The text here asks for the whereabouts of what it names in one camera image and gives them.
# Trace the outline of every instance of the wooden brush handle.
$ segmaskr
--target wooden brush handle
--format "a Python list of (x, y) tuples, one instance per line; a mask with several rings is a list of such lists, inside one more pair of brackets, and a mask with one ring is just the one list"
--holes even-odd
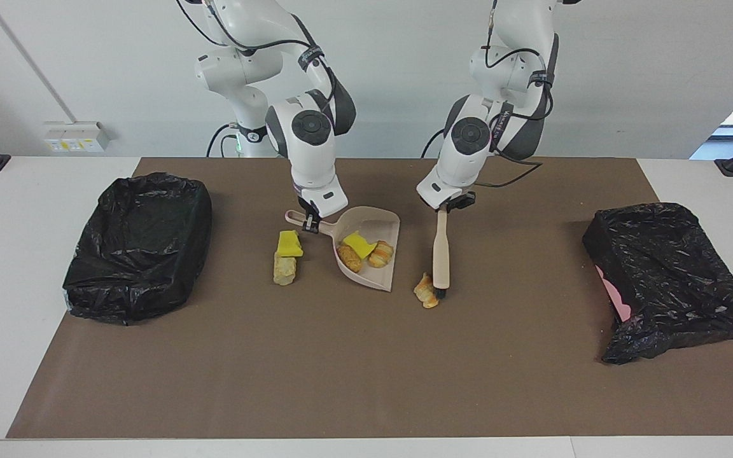
[(450, 284), (449, 272), (449, 238), (446, 235), (445, 209), (437, 211), (437, 234), (434, 237), (433, 263), (431, 264), (431, 283), (437, 289), (448, 289)]

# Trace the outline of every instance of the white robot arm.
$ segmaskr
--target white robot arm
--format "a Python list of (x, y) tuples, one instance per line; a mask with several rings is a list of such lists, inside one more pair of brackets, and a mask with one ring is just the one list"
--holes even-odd
[[(559, 51), (553, 30), (556, 3), (581, 0), (494, 0), (488, 43), (471, 56), (482, 95), (457, 101), (445, 122), (440, 157), (417, 186), (433, 209), (463, 208), (488, 156), (523, 160), (535, 153), (553, 108), (550, 87)], [(504, 46), (491, 46), (496, 34)]]
[[(348, 205), (335, 174), (335, 136), (349, 132), (355, 121), (352, 98), (302, 21), (276, 0), (187, 1), (206, 6), (209, 34), (224, 46), (198, 59), (198, 78), (232, 103), (242, 153), (276, 150), (290, 160), (306, 211), (304, 229), (317, 232), (321, 218)], [(282, 53), (297, 59), (314, 89), (269, 105), (261, 90), (248, 85), (279, 74)]]

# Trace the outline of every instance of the bread roll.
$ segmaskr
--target bread roll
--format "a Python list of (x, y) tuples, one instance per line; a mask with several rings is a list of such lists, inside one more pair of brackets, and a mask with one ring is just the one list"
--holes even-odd
[(337, 251), (338, 258), (340, 258), (341, 263), (344, 263), (344, 266), (356, 274), (361, 272), (361, 266), (363, 266), (363, 263), (361, 262), (361, 257), (355, 253), (353, 247), (341, 244), (341, 246), (338, 246)]
[(273, 282), (281, 286), (293, 283), (296, 279), (296, 258), (282, 258), (273, 254)]

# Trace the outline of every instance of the pink dustpan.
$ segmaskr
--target pink dustpan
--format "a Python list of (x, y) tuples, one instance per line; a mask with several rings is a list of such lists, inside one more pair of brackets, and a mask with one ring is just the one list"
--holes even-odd
[[(284, 219), (289, 223), (302, 226), (305, 215), (302, 212), (288, 211)], [(358, 231), (369, 242), (385, 240), (395, 248), (395, 255), (389, 259), (389, 264), (376, 269), (364, 261), (361, 272), (357, 274), (349, 270), (338, 258), (335, 249), (341, 244), (341, 240), (352, 232)], [(395, 258), (398, 257), (398, 234), (401, 231), (401, 218), (390, 211), (376, 209), (375, 207), (354, 207), (341, 214), (338, 221), (328, 223), (321, 221), (318, 224), (318, 232), (332, 237), (332, 255), (338, 263), (338, 268), (352, 281), (363, 284), (374, 289), (392, 291), (392, 274), (395, 270)]]

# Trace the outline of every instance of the white table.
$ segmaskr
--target white table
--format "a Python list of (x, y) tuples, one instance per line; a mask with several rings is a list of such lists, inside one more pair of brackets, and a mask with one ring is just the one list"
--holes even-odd
[[(0, 173), (0, 456), (733, 457), (733, 437), (4, 440), (66, 313), (60, 285), (81, 229), (98, 195), (130, 176), (138, 161), (14, 157)], [(660, 200), (681, 203), (701, 219), (733, 273), (733, 179), (711, 162), (639, 162)]]

